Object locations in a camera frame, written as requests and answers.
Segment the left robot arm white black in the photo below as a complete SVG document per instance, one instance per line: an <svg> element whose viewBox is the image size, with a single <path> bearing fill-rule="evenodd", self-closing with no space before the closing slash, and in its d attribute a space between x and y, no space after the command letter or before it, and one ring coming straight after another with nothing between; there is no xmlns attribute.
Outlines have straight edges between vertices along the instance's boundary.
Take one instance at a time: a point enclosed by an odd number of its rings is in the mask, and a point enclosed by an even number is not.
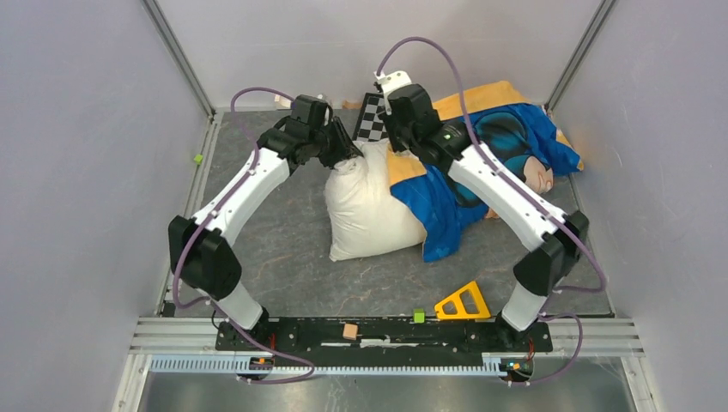
<svg viewBox="0 0 728 412"><path fill-rule="evenodd" d="M297 96L289 115L254 140L245 165L225 188L193 216L175 216L168 226L173 285L181 282L215 303L238 325L248 349L262 348L270 327L264 308L241 281L242 265L233 245L265 198L311 159L333 168L354 159L354 145L341 119L318 97Z"/></svg>

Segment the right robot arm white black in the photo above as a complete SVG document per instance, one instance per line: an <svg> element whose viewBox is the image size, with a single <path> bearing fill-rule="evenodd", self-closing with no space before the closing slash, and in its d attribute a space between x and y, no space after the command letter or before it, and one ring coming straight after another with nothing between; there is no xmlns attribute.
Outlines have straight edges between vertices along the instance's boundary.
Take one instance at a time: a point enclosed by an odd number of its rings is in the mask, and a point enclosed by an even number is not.
<svg viewBox="0 0 728 412"><path fill-rule="evenodd" d="M521 348L555 287L588 252L588 219L581 212L564 212L518 179L476 135L469 113L441 119L428 92L417 83L379 89L385 99L382 118L394 148L410 151L471 191L526 248L513 268L517 284L495 328L503 348Z"/></svg>

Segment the white pillow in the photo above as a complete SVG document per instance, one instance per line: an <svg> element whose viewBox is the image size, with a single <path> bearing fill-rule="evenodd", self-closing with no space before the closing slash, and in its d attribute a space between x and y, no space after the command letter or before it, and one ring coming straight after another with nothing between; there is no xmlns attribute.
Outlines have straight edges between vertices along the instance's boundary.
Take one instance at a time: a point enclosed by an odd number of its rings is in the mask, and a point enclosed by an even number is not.
<svg viewBox="0 0 728 412"><path fill-rule="evenodd" d="M387 139L357 142L361 156L338 162L325 183L331 221L330 260L368 258L421 244L426 230L391 183L421 177L424 166L394 154Z"/></svg>

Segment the blue yellow pillowcase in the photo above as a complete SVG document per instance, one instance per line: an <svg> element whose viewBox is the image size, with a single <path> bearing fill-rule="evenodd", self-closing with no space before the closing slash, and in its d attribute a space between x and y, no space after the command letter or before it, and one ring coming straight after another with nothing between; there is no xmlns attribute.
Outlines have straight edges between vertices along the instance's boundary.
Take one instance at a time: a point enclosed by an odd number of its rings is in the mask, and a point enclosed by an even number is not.
<svg viewBox="0 0 728 412"><path fill-rule="evenodd" d="M541 248L565 224L563 211L533 185L580 171L581 159L540 107L523 102L504 82L499 90L487 86L492 100L485 107L453 115L444 115L409 79L386 76L378 88L390 157L417 167L394 178L391 193L423 224L425 261L456 252L464 230L490 211L527 251Z"/></svg>

